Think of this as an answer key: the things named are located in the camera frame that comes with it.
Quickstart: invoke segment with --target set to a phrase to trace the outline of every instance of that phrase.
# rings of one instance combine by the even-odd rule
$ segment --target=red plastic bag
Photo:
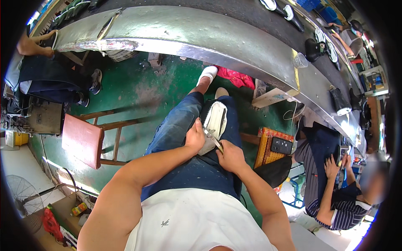
[[[42,217],[43,228],[46,232],[53,234],[53,236],[60,242],[64,242],[63,234],[60,232],[60,225],[54,218],[50,209],[45,208],[45,212]]]

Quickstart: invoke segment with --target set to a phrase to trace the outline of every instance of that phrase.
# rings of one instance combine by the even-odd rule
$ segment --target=man
[[[357,225],[368,213],[372,204],[379,203],[384,193],[386,174],[371,178],[370,186],[361,190],[352,170],[351,156],[342,158],[346,169],[347,187],[336,189],[339,167],[332,153],[340,144],[340,135],[314,122],[313,127],[301,129],[293,162],[303,162],[306,172],[304,204],[306,212],[329,230],[346,230]]]
[[[89,90],[98,94],[102,72],[96,69],[92,76],[83,76],[51,60],[50,58],[54,57],[52,48],[38,44],[42,40],[50,39],[55,32],[57,30],[31,38],[23,34],[4,80],[14,92],[15,99],[19,99],[20,91],[56,103],[77,103],[87,107],[89,98],[83,91]]]
[[[203,94],[216,74],[214,66],[204,69],[145,155],[103,188],[80,232],[79,251],[295,250],[281,200],[244,160],[235,102],[223,88],[215,99],[227,107],[224,153],[196,155],[205,142]],[[236,179],[262,214],[262,229],[240,203]]]
[[[350,21],[350,24],[350,26],[342,26],[334,23],[329,23],[328,25],[339,27],[340,34],[331,33],[332,36],[340,41],[347,56],[356,57],[364,46],[363,40],[361,39],[364,30],[363,25],[356,20]]]

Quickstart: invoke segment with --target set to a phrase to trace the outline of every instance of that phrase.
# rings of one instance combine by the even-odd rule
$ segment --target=plastic cup
[[[306,57],[300,52],[296,55],[292,62],[293,65],[298,69],[306,68],[308,66],[308,61]]]

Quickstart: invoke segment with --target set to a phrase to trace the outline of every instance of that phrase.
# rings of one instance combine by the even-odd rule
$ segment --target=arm
[[[353,173],[352,165],[351,165],[351,156],[346,154],[342,157],[342,164],[346,169],[346,183],[348,186],[353,182],[356,182],[355,173]]]
[[[50,47],[40,47],[26,34],[23,34],[18,41],[17,50],[18,53],[24,56],[44,55],[51,58],[54,55],[54,51]]]
[[[192,158],[204,142],[201,121],[197,118],[187,132],[185,146],[151,153],[117,171],[102,189],[94,210],[80,231],[78,250],[123,251],[130,232],[142,217],[142,188]]]
[[[339,39],[339,41],[342,43],[342,46],[348,52],[349,56],[354,56],[355,55],[354,52],[352,51],[352,49],[345,43],[345,41],[342,40],[342,38],[339,36],[338,33],[331,33],[331,35],[336,37],[337,39]]]
[[[271,244],[279,251],[295,250],[289,220],[279,196],[247,165],[243,151],[239,147],[226,140],[222,140],[221,143],[224,153],[216,151],[219,164],[225,170],[236,174],[247,187],[253,204],[263,216],[262,230]]]
[[[320,209],[318,210],[317,220],[325,225],[331,226],[332,216],[335,210],[331,210],[332,192],[334,190],[335,178],[338,174],[339,167],[336,165],[334,156],[331,154],[331,158],[326,160],[325,173],[328,181],[325,186],[324,195],[322,196]]]
[[[42,40],[49,39],[57,31],[58,30],[52,30],[48,34],[44,34],[44,35],[36,36],[36,37],[31,37],[30,39],[32,39],[36,44],[39,44]]]

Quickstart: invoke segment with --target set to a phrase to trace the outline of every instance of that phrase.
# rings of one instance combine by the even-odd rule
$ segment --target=gray pants
[[[295,151],[295,160],[303,162],[306,172],[306,191],[304,192],[304,205],[307,207],[318,198],[318,176],[317,166],[314,162],[313,152],[307,139],[301,139],[297,142]]]

